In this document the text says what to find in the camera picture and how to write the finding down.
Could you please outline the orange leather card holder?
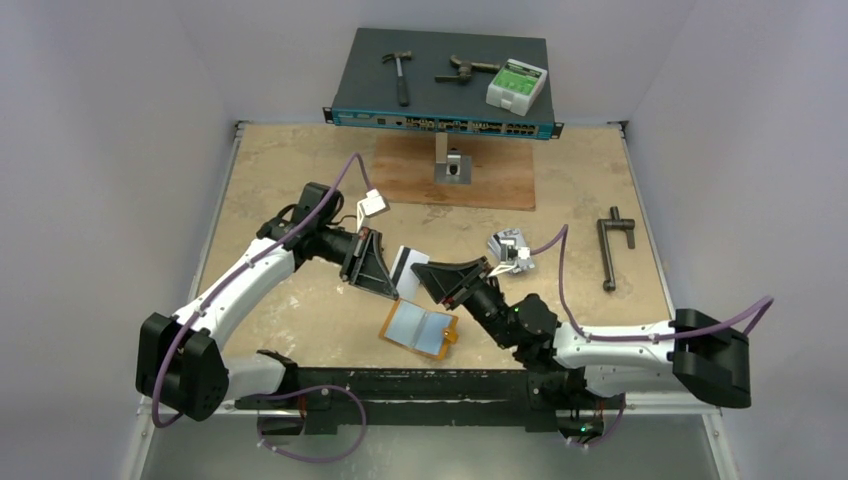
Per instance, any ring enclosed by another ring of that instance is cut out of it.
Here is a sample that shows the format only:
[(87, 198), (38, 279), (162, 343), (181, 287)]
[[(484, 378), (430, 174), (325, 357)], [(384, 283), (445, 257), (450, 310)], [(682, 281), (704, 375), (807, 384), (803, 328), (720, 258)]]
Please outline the orange leather card holder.
[(441, 361), (458, 341), (458, 321), (455, 315), (427, 310), (408, 300), (398, 299), (378, 337), (417, 355)]

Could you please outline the single white credit card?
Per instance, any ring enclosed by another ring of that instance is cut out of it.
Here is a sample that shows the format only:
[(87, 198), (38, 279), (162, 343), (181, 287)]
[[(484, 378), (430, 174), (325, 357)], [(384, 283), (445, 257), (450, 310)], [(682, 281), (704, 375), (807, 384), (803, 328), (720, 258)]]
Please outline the single white credit card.
[(413, 301), (417, 296), (420, 280), (412, 270), (416, 264), (427, 264), (430, 256), (408, 246), (401, 245), (393, 261), (390, 278), (398, 297)]

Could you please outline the white credit card stack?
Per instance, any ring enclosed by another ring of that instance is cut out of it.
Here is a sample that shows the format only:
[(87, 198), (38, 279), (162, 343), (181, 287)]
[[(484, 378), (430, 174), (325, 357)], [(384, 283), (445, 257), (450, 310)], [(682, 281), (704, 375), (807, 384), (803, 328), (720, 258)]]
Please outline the white credit card stack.
[(497, 260), (490, 277), (502, 274), (517, 275), (535, 268), (531, 249), (523, 232), (518, 228), (504, 229), (492, 234), (487, 240), (487, 247)]

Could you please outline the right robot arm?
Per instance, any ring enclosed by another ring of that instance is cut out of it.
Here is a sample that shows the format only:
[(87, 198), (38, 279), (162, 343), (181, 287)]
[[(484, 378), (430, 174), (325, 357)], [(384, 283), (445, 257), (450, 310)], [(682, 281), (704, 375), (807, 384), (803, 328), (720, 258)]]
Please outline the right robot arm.
[(574, 316), (561, 321), (536, 293), (508, 304), (483, 258), (411, 270), (435, 303), (465, 309), (526, 370), (568, 372), (561, 392), (573, 406), (631, 391), (686, 391), (720, 408), (752, 404), (749, 337), (728, 321), (679, 309), (649, 324), (581, 326)]

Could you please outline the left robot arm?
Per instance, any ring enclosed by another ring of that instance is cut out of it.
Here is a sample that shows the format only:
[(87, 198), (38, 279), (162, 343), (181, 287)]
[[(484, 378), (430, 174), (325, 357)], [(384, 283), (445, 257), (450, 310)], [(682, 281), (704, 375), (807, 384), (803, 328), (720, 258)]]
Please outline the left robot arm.
[(336, 221), (341, 192), (310, 182), (300, 199), (265, 222), (245, 253), (205, 292), (171, 315), (141, 325), (136, 390), (196, 421), (230, 400), (260, 396), (284, 409), (297, 399), (295, 362), (270, 350), (226, 361), (222, 350), (238, 325), (306, 261), (337, 264), (342, 281), (392, 300), (398, 292), (382, 256), (382, 235), (368, 227), (389, 209), (375, 188), (356, 204), (357, 228)]

